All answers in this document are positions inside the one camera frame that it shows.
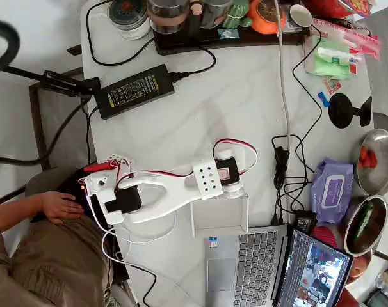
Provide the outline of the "person left hand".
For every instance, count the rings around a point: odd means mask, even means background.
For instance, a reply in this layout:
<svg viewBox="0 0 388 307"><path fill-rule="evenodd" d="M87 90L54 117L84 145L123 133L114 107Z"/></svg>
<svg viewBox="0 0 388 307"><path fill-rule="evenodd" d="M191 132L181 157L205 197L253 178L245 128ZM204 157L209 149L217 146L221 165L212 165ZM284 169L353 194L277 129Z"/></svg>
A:
<svg viewBox="0 0 388 307"><path fill-rule="evenodd" d="M57 191L42 193L42 212L54 224L62 224L67 219L78 219L84 213L84 210L75 200L75 196L67 193Z"/></svg>

